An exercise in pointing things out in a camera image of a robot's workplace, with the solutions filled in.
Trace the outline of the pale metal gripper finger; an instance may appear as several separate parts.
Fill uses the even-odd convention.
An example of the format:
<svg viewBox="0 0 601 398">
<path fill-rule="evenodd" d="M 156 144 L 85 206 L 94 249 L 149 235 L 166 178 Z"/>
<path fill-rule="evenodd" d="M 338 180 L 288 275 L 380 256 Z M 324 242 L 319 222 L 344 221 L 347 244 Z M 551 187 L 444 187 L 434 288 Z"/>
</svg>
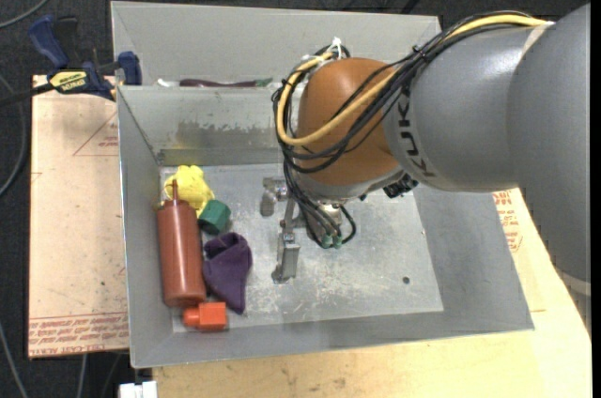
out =
<svg viewBox="0 0 601 398">
<path fill-rule="evenodd" d="M 263 194 L 259 211 L 263 217 L 270 217 L 275 211 L 275 205 L 288 198 L 288 189 L 283 177 L 265 177 L 262 181 Z"/>
<path fill-rule="evenodd" d="M 278 237 L 277 263 L 271 273 L 272 280 L 277 284 L 287 283 L 297 275 L 298 258 L 301 245 L 296 242 L 293 233 L 283 232 Z"/>
</svg>

